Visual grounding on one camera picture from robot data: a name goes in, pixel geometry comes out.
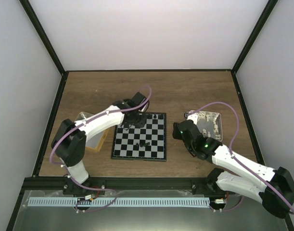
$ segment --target chessboard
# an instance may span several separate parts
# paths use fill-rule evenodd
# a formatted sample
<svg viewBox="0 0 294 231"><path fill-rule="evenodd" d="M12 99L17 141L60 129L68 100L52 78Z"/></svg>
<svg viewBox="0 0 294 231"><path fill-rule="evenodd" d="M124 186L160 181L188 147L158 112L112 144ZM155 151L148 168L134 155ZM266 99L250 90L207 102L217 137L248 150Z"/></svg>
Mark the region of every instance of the chessboard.
<svg viewBox="0 0 294 231"><path fill-rule="evenodd" d="M144 127L115 128L112 159L166 161L166 113L146 113Z"/></svg>

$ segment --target white cable tray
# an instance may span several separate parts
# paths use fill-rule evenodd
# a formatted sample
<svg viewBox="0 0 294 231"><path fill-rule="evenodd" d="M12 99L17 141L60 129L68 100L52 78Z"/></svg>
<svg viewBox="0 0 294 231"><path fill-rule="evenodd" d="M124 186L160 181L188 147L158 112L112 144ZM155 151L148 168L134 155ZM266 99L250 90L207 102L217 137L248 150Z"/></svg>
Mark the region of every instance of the white cable tray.
<svg viewBox="0 0 294 231"><path fill-rule="evenodd" d="M53 206L53 207L73 207L77 204L76 197L30 197L28 206ZM113 198L99 197L92 202L82 202L80 206L102 207ZM210 199L203 197L183 198L183 197L165 197L165 198L117 198L110 207L194 207L209 208Z"/></svg>

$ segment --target wooden surface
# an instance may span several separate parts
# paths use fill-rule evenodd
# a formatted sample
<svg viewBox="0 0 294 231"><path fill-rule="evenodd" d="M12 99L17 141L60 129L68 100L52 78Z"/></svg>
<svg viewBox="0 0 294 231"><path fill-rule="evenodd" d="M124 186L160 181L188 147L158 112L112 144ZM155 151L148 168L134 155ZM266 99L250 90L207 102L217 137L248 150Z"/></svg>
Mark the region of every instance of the wooden surface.
<svg viewBox="0 0 294 231"><path fill-rule="evenodd" d="M100 152L85 152L83 162L91 176L206 177L215 165L192 157L182 141L172 138L172 130L174 122L184 120L184 112L214 101L229 103L236 109L240 131L233 149L256 160L230 72L71 72L39 175L65 174L64 169L49 163L51 141L64 119L74 120L80 112L96 114L118 99L131 98L146 83L153 90L148 111L167 113L167 161L112 160L112 128ZM223 143L228 145L236 129L233 112L223 105L212 105L206 110L221 113Z"/></svg>

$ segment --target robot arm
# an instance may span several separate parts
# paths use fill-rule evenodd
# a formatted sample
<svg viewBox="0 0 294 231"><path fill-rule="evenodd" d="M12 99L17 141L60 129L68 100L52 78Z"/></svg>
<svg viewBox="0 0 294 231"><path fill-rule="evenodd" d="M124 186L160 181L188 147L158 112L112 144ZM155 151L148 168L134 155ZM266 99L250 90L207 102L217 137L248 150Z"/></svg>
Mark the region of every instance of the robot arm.
<svg viewBox="0 0 294 231"><path fill-rule="evenodd" d="M86 120L72 122L70 119L66 119L61 123L55 138L51 143L52 148L69 130L84 124L64 139L56 149L57 156L64 163L64 167L67 168L69 175L72 176L75 181L82 184L89 178L89 174L82 161L85 154L86 142L100 132L115 125L129 123L136 128L142 128L147 119L147 116L143 112L147 110L149 102L147 102L142 108L134 111L124 113L109 112L139 106L145 99L145 96L140 92L137 92L132 99L116 101L106 110L88 118L87 120L91 120L92 118L98 117L100 114L106 113L106 115L100 116L89 123L86 123Z"/></svg>
<svg viewBox="0 0 294 231"><path fill-rule="evenodd" d="M260 203L271 214L285 218L290 209L287 204L264 182L241 166L233 157L253 170L263 180L270 183L292 205L294 203L294 180L288 170L275 170L257 164L235 152L229 152L226 145L213 138L205 138L196 126L196 117L191 115L181 123L174 123L173 138L182 140L192 156L206 160L236 173L235 176L215 168L207 177L207 186L215 191L231 191L250 197Z"/></svg>

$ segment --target white wall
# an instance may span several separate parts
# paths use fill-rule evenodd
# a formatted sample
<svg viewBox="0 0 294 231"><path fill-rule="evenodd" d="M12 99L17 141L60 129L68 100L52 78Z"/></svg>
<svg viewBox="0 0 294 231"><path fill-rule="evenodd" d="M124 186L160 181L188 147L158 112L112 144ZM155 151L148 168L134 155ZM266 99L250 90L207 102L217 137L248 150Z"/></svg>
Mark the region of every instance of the white wall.
<svg viewBox="0 0 294 231"><path fill-rule="evenodd" d="M31 0L66 70L232 68L267 0Z"/></svg>
<svg viewBox="0 0 294 231"><path fill-rule="evenodd" d="M237 77L266 164L294 177L294 0L277 3Z"/></svg>
<svg viewBox="0 0 294 231"><path fill-rule="evenodd" d="M32 174L59 81L20 2L0 1L0 231Z"/></svg>

